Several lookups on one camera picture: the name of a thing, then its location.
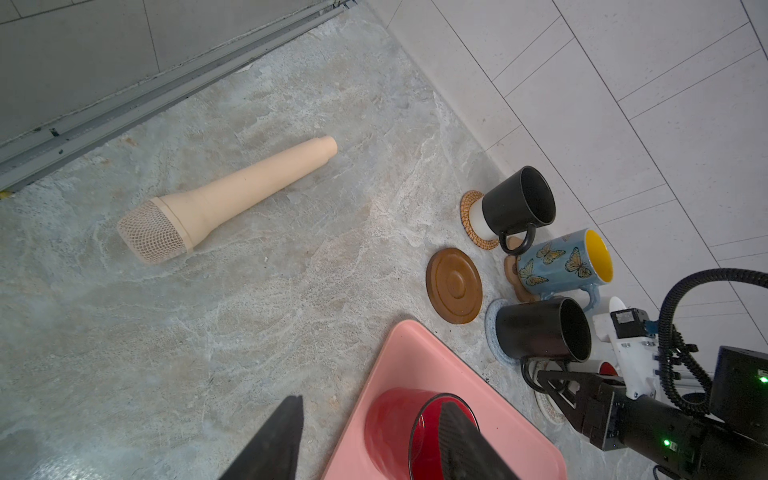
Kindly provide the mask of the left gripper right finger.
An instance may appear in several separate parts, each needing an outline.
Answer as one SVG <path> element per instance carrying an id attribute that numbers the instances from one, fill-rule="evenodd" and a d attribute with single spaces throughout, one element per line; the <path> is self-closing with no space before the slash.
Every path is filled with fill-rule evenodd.
<path id="1" fill-rule="evenodd" d="M 438 441 L 444 479 L 519 479 L 456 403 L 441 406 Z"/>

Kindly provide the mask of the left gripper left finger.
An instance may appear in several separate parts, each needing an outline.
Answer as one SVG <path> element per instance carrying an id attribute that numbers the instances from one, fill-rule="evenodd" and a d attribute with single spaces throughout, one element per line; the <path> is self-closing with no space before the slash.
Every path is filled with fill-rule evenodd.
<path id="1" fill-rule="evenodd" d="M 286 397 L 220 479 L 295 479 L 303 427 L 303 397 Z"/>

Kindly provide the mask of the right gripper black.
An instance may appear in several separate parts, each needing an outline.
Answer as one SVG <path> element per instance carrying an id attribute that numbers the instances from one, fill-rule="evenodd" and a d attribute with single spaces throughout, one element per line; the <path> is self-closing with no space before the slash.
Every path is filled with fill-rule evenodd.
<path id="1" fill-rule="evenodd" d="M 555 411 L 603 450 L 631 449 L 681 479 L 765 479 L 767 445 L 724 423 L 688 415 L 591 372 L 540 370 Z"/>

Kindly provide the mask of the multicolour woven round coaster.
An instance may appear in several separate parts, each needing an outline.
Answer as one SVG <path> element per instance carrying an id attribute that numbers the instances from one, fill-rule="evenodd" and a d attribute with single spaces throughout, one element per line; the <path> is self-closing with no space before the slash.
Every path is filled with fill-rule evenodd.
<path id="1" fill-rule="evenodd" d="M 548 364 L 548 361 L 535 361 L 532 365 L 532 375 L 545 370 Z M 554 425 L 565 425 L 567 423 L 565 415 L 548 394 L 536 391 L 535 398 L 539 410 L 549 423 Z"/>

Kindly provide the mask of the white mug red inside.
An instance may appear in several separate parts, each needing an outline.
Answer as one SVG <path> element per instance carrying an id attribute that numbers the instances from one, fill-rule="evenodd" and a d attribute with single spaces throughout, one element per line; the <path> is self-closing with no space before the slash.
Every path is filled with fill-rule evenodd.
<path id="1" fill-rule="evenodd" d="M 619 375 L 616 367 L 605 360 L 587 360 L 585 362 L 568 362 L 566 368 L 569 372 L 590 373 L 616 377 Z"/>

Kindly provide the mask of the black mug front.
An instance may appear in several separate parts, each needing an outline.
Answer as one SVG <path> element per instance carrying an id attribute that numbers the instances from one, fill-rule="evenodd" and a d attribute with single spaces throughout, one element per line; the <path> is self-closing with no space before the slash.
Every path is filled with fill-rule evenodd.
<path id="1" fill-rule="evenodd" d="M 591 355 L 587 315 L 570 297 L 503 306 L 491 325 L 501 351 L 521 363 L 525 383 L 539 393 L 544 388 L 531 376 L 531 362 L 548 360 L 564 365 L 585 362 Z"/>

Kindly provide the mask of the black mug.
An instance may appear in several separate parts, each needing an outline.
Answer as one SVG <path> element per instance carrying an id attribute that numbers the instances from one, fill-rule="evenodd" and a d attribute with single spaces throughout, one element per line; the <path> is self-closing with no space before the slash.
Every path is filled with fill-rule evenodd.
<path id="1" fill-rule="evenodd" d="M 533 166 L 524 166 L 484 194 L 482 208 L 499 246 L 520 256 L 534 243 L 538 228 L 552 224 L 556 202 L 548 181 Z"/>
<path id="2" fill-rule="evenodd" d="M 564 365 L 585 362 L 591 355 L 587 315 L 570 297 L 503 306 L 491 325 L 501 351 L 521 363 L 525 383 L 539 393 L 544 388 L 531 376 L 531 362 L 548 360 Z"/>

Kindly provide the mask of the grey-blue woven round coaster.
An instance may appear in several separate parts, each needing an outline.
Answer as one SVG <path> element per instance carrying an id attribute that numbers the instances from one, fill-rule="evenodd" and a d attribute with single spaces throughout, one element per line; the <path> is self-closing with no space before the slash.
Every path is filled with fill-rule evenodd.
<path id="1" fill-rule="evenodd" d="M 486 341 L 494 358 L 499 363 L 506 365 L 508 367 L 514 368 L 514 367 L 518 367 L 520 365 L 520 362 L 516 359 L 511 358 L 502 350 L 499 339 L 498 339 L 497 326 L 496 326 L 496 319 L 499 311 L 503 307 L 510 306 L 510 305 L 511 305 L 511 302 L 504 298 L 498 298 L 491 301 L 486 309 L 485 319 L 484 319 L 484 328 L 485 328 Z"/>

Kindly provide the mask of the yellow inside mug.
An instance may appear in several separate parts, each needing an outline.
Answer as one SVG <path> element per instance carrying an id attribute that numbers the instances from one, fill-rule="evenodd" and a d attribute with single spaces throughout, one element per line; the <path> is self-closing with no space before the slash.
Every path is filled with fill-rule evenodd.
<path id="1" fill-rule="evenodd" d="M 582 290 L 589 295 L 585 311 L 601 302 L 599 287 L 613 280 L 611 254 L 593 229 L 582 229 L 532 246 L 517 258 L 522 287 L 541 300 Z"/>

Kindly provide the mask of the paw shaped cork coaster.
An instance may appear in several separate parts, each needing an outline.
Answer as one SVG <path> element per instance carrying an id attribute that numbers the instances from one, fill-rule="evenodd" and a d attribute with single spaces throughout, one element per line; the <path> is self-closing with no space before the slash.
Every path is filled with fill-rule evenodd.
<path id="1" fill-rule="evenodd" d="M 518 274 L 518 258 L 507 255 L 504 259 L 504 272 L 508 282 L 512 285 L 515 296 L 520 303 L 533 303 L 540 300 L 540 296 L 529 292 L 523 285 Z"/>

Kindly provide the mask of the dark brown wooden coaster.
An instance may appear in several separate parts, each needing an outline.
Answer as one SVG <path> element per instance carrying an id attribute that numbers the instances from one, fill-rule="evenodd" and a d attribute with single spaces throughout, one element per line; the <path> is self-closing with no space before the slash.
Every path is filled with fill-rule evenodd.
<path id="1" fill-rule="evenodd" d="M 431 257 L 426 289 L 434 310 L 448 323 L 468 324 L 480 312 L 483 291 L 479 272 L 469 256 L 457 248 L 442 249 Z"/>

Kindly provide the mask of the woven rattan round coaster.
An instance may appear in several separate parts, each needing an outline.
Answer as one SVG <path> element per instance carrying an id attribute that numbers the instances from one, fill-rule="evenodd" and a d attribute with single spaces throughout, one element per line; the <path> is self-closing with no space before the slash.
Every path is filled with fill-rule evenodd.
<path id="1" fill-rule="evenodd" d="M 470 240 L 483 250 L 493 250 L 499 246 L 499 238 L 485 219 L 483 197 L 484 194 L 477 190 L 466 192 L 460 201 L 460 217 Z"/>

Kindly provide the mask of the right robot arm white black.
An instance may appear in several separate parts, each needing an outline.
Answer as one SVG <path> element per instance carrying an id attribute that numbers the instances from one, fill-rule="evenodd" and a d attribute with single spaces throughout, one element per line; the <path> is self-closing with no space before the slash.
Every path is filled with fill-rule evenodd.
<path id="1" fill-rule="evenodd" d="M 631 398 L 618 377 L 541 370 L 526 382 L 548 395 L 567 421 L 603 451 L 627 448 L 651 460 L 655 478 L 764 479 L 767 476 L 767 356 L 722 346 L 714 374 L 673 324 L 692 289 L 728 281 L 766 287 L 764 272 L 716 268 L 676 283 L 659 312 L 656 375 L 668 398 Z"/>

